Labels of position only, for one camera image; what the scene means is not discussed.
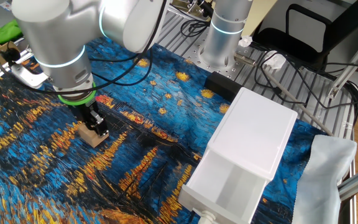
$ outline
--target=blue led ring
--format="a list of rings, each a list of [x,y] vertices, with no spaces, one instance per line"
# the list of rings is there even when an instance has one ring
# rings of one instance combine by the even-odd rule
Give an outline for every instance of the blue led ring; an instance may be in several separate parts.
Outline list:
[[[74,64],[76,61],[78,61],[78,60],[82,57],[82,55],[83,55],[84,53],[85,53],[85,45],[84,45],[84,47],[82,48],[81,53],[80,53],[76,58],[74,58],[73,60],[71,60],[71,61],[69,61],[69,62],[67,62],[67,63],[63,63],[63,64],[60,64],[60,65],[49,65],[49,64],[47,64],[47,63],[40,62],[40,61],[35,57],[35,55],[34,55],[34,58],[35,58],[36,61],[37,61],[40,65],[42,65],[42,66],[45,66],[45,67],[48,67],[48,68],[62,68],[62,67],[66,67],[66,66],[68,66],[68,65]]]
[[[223,34],[230,34],[230,35],[239,34],[239,33],[241,33],[241,32],[244,30],[244,28],[242,28],[242,30],[237,31],[237,32],[227,32],[227,31],[223,31],[223,30],[217,28],[212,21],[211,21],[211,25],[212,25],[217,31],[219,31],[219,32],[221,32],[221,33],[223,33]]]
[[[99,28],[100,28],[100,32],[102,32],[102,34],[109,38],[105,33],[104,33],[104,30],[103,30],[103,25],[102,25],[102,20],[103,20],[103,14],[104,14],[104,11],[106,10],[106,3],[103,4],[103,7],[102,7],[102,10],[100,11],[100,15],[99,15]]]

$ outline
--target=cable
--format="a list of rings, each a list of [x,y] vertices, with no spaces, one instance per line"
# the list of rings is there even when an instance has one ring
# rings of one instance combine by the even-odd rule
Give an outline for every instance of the cable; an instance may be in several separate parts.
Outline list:
[[[255,75],[254,75],[255,83],[258,84],[258,85],[260,85],[260,86],[263,86],[263,87],[265,87],[265,88],[272,89],[273,92],[276,94],[276,96],[279,97],[282,101],[284,101],[284,102],[286,102],[286,103],[293,103],[293,104],[302,104],[302,105],[305,105],[306,103],[304,103],[304,102],[288,101],[288,100],[284,99],[284,97],[282,97],[282,96],[280,95],[281,92],[282,92],[281,89],[279,89],[278,87],[274,87],[274,86],[272,85],[272,83],[270,82],[268,76],[266,75],[266,73],[265,73],[265,71],[264,71],[264,69],[263,69],[263,65],[264,65],[264,63],[266,63],[268,60],[270,60],[270,59],[271,59],[274,55],[276,55],[276,54],[278,54],[278,53],[274,53],[273,55],[271,55],[268,59],[264,60],[263,62],[262,62],[262,60],[259,61],[258,65],[257,65],[257,67],[256,67],[256,69],[255,69]],[[263,85],[263,84],[261,84],[261,83],[259,83],[259,82],[257,81],[256,76],[257,76],[257,71],[258,71],[258,68],[259,68],[259,67],[260,67],[260,70],[262,71],[262,74],[263,74],[264,77],[266,78],[266,81],[267,81],[268,85]]]
[[[18,79],[15,78],[15,80],[17,82],[19,82],[24,88],[26,88],[28,90],[34,91],[36,93],[43,93],[43,94],[48,94],[48,95],[71,95],[71,94],[77,94],[77,93],[87,93],[87,92],[90,92],[90,91],[100,90],[100,89],[102,89],[102,88],[104,88],[106,86],[114,84],[114,82],[116,82],[116,81],[120,80],[122,77],[126,76],[137,65],[137,63],[141,60],[141,58],[143,58],[146,55],[149,47],[151,46],[151,44],[152,44],[152,42],[154,40],[155,35],[157,34],[158,27],[160,26],[163,13],[165,12],[166,3],[167,3],[167,0],[163,0],[163,3],[161,5],[160,13],[158,15],[158,19],[157,19],[155,28],[154,28],[154,30],[152,32],[152,35],[150,37],[149,42],[146,45],[146,48],[143,50],[143,52],[140,54],[140,56],[135,60],[135,62],[131,65],[131,67],[129,67],[124,73],[122,73],[118,77],[112,79],[111,81],[106,82],[105,84],[102,84],[100,86],[96,86],[96,87],[85,89],[85,90],[55,92],[55,91],[44,91],[44,90],[38,90],[38,89],[35,89],[35,88],[31,88],[31,87],[27,86],[26,84],[22,83],[21,81],[19,81]],[[2,72],[4,74],[6,74],[6,75],[9,74],[9,72],[7,72],[1,64],[0,64],[0,69],[2,70]]]
[[[130,58],[120,59],[120,60],[103,59],[103,58],[90,58],[89,60],[92,61],[92,62],[126,62],[126,61],[129,61],[129,60],[135,59],[139,55],[140,54],[135,54],[134,56],[132,56]]]
[[[268,77],[266,76],[264,70],[263,70],[263,65],[265,64],[266,61],[268,61],[269,59],[271,59],[274,55],[276,54],[281,54],[281,53],[274,53],[273,55],[271,55],[268,59],[264,60],[262,63],[260,61],[260,63],[258,63],[258,67],[261,67],[261,71],[262,73],[264,74],[268,84],[270,86],[266,86],[266,85],[263,85],[263,84],[260,84],[258,82],[256,82],[256,84],[258,85],[261,85],[261,86],[264,86],[266,88],[271,88],[271,89],[274,89],[274,87],[272,86],[272,84],[270,83],[270,80],[268,79]],[[288,61],[288,63],[295,69],[296,73],[300,76],[300,78],[302,79],[302,82],[305,84],[305,86],[307,87],[307,89],[309,90],[309,92],[316,98],[316,101],[320,104],[321,107],[323,107],[324,109],[332,109],[332,108],[337,108],[339,106],[347,106],[347,105],[356,105],[358,104],[358,99],[357,100],[354,100],[353,102],[351,103],[341,103],[341,104],[338,104],[338,105],[335,105],[335,106],[325,106],[318,98],[318,96],[312,91],[311,87],[309,86],[309,84],[307,84],[305,78],[303,77],[303,75],[301,74],[301,72],[299,71],[299,69],[295,66],[295,64],[292,62],[292,60],[286,56],[285,54],[281,54],[282,56],[285,57],[285,59]],[[325,65],[347,65],[347,66],[357,66],[356,64],[352,64],[352,63],[325,63]],[[349,82],[350,85],[353,85],[354,87],[357,86],[356,84],[352,83],[352,82]],[[278,97],[280,97],[280,95],[276,92],[276,91],[273,91]]]
[[[206,22],[206,21],[202,21],[201,19],[193,19],[192,17],[190,17],[187,13],[183,12],[182,10],[180,10],[179,8],[177,8],[176,6],[174,6],[173,4],[170,4],[172,7],[174,7],[176,10],[178,10],[180,13],[184,14],[185,16],[191,18],[190,20],[184,22],[181,26],[180,26],[180,32],[182,35],[184,35],[185,37],[195,37],[197,35],[202,34],[211,24],[211,22]]]
[[[118,83],[118,82],[114,82],[115,85],[120,85],[120,86],[134,86],[134,85],[137,85],[139,83],[141,83],[142,81],[144,81],[149,75],[150,75],[150,72],[152,70],[152,64],[153,64],[153,51],[150,50],[150,62],[149,62],[149,69],[147,70],[146,74],[143,76],[143,78],[141,78],[139,81],[136,81],[134,83]],[[111,80],[107,79],[107,78],[104,78],[102,75],[99,75],[99,74],[96,74],[94,72],[92,72],[92,74],[106,82],[111,82]]]

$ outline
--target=aluminum profile table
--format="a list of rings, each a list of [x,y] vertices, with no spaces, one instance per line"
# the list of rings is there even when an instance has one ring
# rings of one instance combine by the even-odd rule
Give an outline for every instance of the aluminum profile table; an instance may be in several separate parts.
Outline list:
[[[260,83],[266,84],[266,79],[260,70],[255,74],[255,67],[244,65],[242,63],[236,63],[234,68],[230,68],[228,70],[215,70],[214,68],[211,68],[207,64],[203,63],[200,58],[198,58],[198,51],[201,44],[206,39],[209,28],[196,37],[185,37],[181,34],[180,29],[181,25],[189,19],[195,18],[192,18],[190,15],[185,16],[184,14],[178,12],[176,9],[170,7],[163,23],[163,28],[157,43],[167,48],[169,51],[192,61],[197,66],[209,72],[219,72],[220,74],[227,76],[242,86],[277,103],[280,103],[283,106],[295,110],[298,112],[298,119],[306,121],[307,123],[310,123],[314,127],[320,129],[320,127],[317,126],[316,123],[314,123],[307,115],[305,115],[305,113],[302,112],[299,107],[294,104],[282,101],[277,96],[275,96],[272,90],[258,86],[254,81],[255,75],[257,81]],[[257,62],[261,60],[264,54],[264,52],[253,49],[252,47],[238,47],[237,52],[250,57]],[[340,106],[330,110],[322,108],[318,104],[317,100],[313,97],[313,95],[309,93],[307,87],[304,85],[299,75],[296,75],[295,69],[288,62],[286,62],[285,65],[279,70],[269,70],[267,67],[264,67],[264,69],[266,72],[270,72],[298,100],[307,102],[306,108],[310,110],[313,115],[318,118],[329,130],[331,130],[336,137],[344,139],[354,138],[353,120],[355,114],[353,106]],[[323,102],[324,105],[333,106],[341,103],[351,102],[351,95],[345,89],[339,90],[335,99],[328,98],[328,93],[333,84],[331,80],[328,80],[327,78],[321,77],[307,70],[303,70],[301,73],[303,74],[306,82],[318,95],[319,100]],[[349,169],[348,177],[352,177],[355,173],[355,162],[353,161]],[[356,197],[342,205],[339,223],[357,223]]]

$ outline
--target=blue fabric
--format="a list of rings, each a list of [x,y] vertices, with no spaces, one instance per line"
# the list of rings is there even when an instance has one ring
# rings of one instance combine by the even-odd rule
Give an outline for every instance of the blue fabric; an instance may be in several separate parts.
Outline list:
[[[106,39],[86,49],[90,57],[132,56]],[[177,202],[178,194],[229,103],[203,88],[208,72],[161,46],[153,51],[153,70],[144,82],[98,91],[110,137],[95,149],[76,134],[79,124],[57,97],[0,78],[0,223],[188,222],[191,213]],[[92,67],[113,78],[131,63]],[[25,64],[40,71],[33,58]],[[148,60],[141,61],[120,82],[140,79],[147,66]],[[296,183],[321,133],[296,122],[254,223],[290,223]]]

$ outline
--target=white cloth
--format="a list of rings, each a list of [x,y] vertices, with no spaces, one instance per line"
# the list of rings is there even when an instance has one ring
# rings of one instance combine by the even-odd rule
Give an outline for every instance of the white cloth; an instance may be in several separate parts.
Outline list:
[[[241,40],[239,41],[239,45],[241,47],[248,47],[249,45],[251,45],[251,43],[252,43],[252,37],[247,35],[242,36]]]
[[[293,224],[337,224],[341,200],[337,183],[346,174],[357,143],[329,136],[314,137],[311,155],[298,181]]]

